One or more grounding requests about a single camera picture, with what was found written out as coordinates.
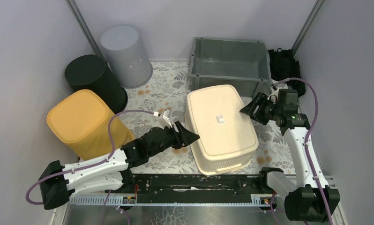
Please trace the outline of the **cream perforated plastic basket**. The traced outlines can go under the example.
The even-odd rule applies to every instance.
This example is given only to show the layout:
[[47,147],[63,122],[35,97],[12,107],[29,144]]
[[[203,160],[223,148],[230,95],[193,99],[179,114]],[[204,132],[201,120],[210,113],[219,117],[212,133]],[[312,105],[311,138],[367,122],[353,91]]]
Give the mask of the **cream perforated plastic basket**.
[[204,175],[234,172],[248,166],[259,141],[244,103],[231,85],[217,85],[190,92],[185,123],[200,136],[191,144],[198,170]]

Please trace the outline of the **grey plastic tray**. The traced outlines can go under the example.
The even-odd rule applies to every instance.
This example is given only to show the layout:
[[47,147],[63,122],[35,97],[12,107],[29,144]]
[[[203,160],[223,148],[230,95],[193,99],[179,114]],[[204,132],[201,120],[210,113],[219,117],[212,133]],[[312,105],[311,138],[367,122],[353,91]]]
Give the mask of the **grey plastic tray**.
[[191,90],[229,84],[242,97],[272,93],[269,52],[261,41],[195,37],[188,76]]

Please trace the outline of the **yellow perforated plastic basket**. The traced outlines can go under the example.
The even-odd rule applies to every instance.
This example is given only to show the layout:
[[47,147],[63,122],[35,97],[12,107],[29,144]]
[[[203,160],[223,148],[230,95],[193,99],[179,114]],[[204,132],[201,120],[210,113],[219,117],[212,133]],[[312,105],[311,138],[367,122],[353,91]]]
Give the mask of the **yellow perforated plastic basket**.
[[91,90],[79,90],[58,103],[47,115],[51,131],[80,159],[86,161],[134,140],[126,125]]

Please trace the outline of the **large grey plastic bin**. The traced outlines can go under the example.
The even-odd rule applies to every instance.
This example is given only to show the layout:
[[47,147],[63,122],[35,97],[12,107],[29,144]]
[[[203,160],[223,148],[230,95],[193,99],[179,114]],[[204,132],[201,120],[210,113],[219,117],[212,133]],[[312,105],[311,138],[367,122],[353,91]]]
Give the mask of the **large grey plastic bin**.
[[137,29],[127,25],[110,28],[102,34],[100,44],[123,88],[138,88],[151,79],[153,68]]

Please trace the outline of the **black ribbed plastic bin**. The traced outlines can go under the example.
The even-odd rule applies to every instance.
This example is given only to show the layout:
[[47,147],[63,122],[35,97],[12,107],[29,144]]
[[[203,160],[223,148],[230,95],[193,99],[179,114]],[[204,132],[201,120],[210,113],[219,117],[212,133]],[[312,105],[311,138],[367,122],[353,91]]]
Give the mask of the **black ribbed plastic bin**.
[[88,54],[72,60],[65,68],[64,77],[73,91],[93,91],[115,114],[127,106],[125,89],[100,56]]

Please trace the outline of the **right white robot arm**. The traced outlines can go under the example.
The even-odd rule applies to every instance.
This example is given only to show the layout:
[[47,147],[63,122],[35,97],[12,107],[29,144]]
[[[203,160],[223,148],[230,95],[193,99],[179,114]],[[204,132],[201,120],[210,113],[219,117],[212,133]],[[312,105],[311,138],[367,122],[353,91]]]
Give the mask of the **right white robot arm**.
[[250,119],[266,125],[274,121],[280,128],[295,167],[296,182],[289,180],[282,169],[264,167],[259,172],[257,187],[263,193],[275,191],[284,201],[284,210],[290,221],[331,222],[340,193],[331,188],[314,158],[310,123],[299,113],[298,93],[291,89],[278,89],[275,101],[259,92],[240,110]]

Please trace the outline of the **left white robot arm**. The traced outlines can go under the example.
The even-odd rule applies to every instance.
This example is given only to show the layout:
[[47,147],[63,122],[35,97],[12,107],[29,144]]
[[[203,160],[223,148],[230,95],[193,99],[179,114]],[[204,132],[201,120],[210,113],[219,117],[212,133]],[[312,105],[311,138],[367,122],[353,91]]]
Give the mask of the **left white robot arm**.
[[177,121],[172,127],[152,128],[113,154],[65,165],[53,161],[39,177],[41,204],[51,210],[81,194],[118,189],[127,193],[134,186],[131,168],[147,163],[150,157],[168,148],[180,149],[199,138]]

